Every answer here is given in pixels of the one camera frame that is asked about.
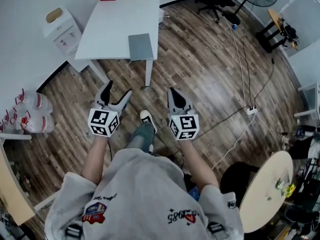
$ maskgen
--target floor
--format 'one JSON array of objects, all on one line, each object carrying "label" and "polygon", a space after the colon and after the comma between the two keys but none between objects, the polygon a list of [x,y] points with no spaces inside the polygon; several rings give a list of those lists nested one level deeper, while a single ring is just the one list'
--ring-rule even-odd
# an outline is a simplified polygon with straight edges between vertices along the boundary
[{"label": "floor", "polygon": [[[215,165],[233,147],[253,116],[242,109],[256,104],[258,115],[276,138],[256,117],[253,123],[225,159],[213,170],[220,179],[234,162],[244,161],[261,166],[272,152],[279,150],[281,135],[277,131],[292,131],[296,125],[293,114],[303,110],[297,92],[297,80],[286,60],[279,52],[266,53],[254,34],[261,29],[240,11],[242,24],[232,31],[243,67],[226,21],[215,23],[213,13],[196,14],[199,4],[193,0],[170,5],[159,25],[158,60],[153,64],[151,86],[145,87],[145,63],[127,64],[124,60],[101,60],[107,76],[113,80],[111,100],[117,101],[127,89],[133,95],[119,129],[110,140],[111,151],[124,148],[140,124],[139,113],[148,109],[159,129],[154,141],[155,152],[162,156],[175,154],[181,161],[177,142],[167,127],[167,91],[176,87],[188,95],[199,115],[200,132],[193,141],[197,150],[209,164]],[[246,58],[250,71],[248,77]],[[272,71],[265,89],[255,99]],[[23,168],[30,177],[30,200],[36,205],[60,189],[66,172],[79,173],[92,143],[93,136],[87,126],[89,110],[102,82],[91,69],[77,73],[67,66],[55,76],[42,93],[52,101],[55,129],[50,134],[33,135],[31,141],[12,141],[5,145],[10,161]],[[104,169],[110,164],[106,151]],[[44,221],[49,208],[41,210],[26,224],[44,237]]]}]

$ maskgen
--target fan base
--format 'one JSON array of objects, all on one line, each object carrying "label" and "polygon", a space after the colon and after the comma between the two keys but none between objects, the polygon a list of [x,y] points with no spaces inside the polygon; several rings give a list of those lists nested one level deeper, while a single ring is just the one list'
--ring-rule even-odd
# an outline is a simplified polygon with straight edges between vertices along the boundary
[{"label": "fan base", "polygon": [[236,25],[240,25],[241,21],[238,18],[237,15],[235,15],[234,13],[230,12],[230,11],[224,11],[223,12],[223,16],[230,21],[232,24],[236,24]]}]

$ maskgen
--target sweatshirt sleeve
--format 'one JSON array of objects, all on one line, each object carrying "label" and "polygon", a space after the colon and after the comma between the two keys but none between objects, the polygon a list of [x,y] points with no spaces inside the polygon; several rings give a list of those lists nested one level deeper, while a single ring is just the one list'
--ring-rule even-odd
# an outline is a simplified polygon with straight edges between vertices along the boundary
[{"label": "sweatshirt sleeve", "polygon": [[222,194],[216,186],[207,185],[198,202],[208,218],[207,233],[212,239],[244,239],[235,193]]},{"label": "sweatshirt sleeve", "polygon": [[68,172],[64,176],[60,193],[54,200],[45,220],[47,240],[65,239],[66,228],[78,224],[86,204],[92,199],[97,185],[78,174]]}]

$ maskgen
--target laptop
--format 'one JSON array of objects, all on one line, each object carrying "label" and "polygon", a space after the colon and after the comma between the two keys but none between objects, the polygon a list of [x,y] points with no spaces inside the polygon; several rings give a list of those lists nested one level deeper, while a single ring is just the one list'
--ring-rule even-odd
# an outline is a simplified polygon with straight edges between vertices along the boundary
[{"label": "laptop", "polygon": [[145,61],[154,58],[149,34],[129,35],[130,60]]}]

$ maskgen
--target jeans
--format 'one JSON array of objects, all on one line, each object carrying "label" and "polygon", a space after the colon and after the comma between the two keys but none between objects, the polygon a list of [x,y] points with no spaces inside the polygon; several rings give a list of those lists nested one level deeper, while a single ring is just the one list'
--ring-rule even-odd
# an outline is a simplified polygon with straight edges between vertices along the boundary
[{"label": "jeans", "polygon": [[141,149],[149,153],[149,147],[154,139],[155,129],[151,122],[146,121],[141,124],[132,134],[127,149]]}]

